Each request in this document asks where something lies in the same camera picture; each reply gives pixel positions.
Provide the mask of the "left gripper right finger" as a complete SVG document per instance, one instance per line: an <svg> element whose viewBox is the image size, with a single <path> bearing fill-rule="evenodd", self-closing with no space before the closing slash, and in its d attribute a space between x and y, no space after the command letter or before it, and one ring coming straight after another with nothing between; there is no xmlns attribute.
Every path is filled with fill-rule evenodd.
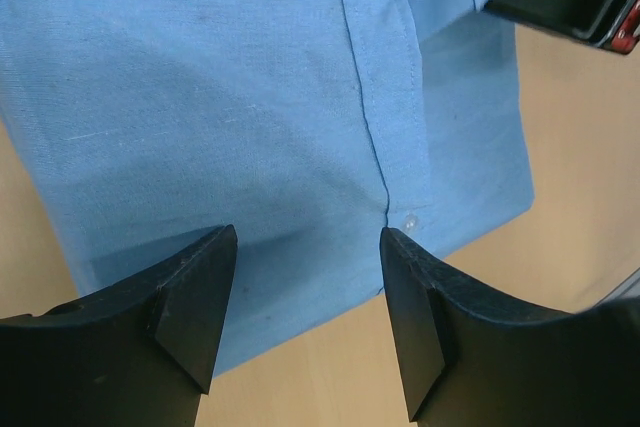
<svg viewBox="0 0 640 427"><path fill-rule="evenodd" d="M635 426L639 302L570 314L501 292L403 232L380 236L409 419L420 426Z"/></svg>

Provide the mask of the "light blue long sleeve shirt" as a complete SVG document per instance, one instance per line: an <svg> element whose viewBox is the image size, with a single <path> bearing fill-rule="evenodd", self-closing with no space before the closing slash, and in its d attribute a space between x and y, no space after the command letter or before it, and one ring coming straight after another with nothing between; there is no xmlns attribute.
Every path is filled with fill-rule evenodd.
<svg viewBox="0 0 640 427"><path fill-rule="evenodd" d="M88 294L233 225L224 373L528 210L488 0L1 0L1 118Z"/></svg>

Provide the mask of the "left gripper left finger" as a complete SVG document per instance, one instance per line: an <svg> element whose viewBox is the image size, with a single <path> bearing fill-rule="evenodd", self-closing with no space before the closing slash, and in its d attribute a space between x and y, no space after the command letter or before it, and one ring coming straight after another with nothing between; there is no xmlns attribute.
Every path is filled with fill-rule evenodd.
<svg viewBox="0 0 640 427"><path fill-rule="evenodd" d="M1 322L5 426L191 426L234 278L232 226L43 315Z"/></svg>

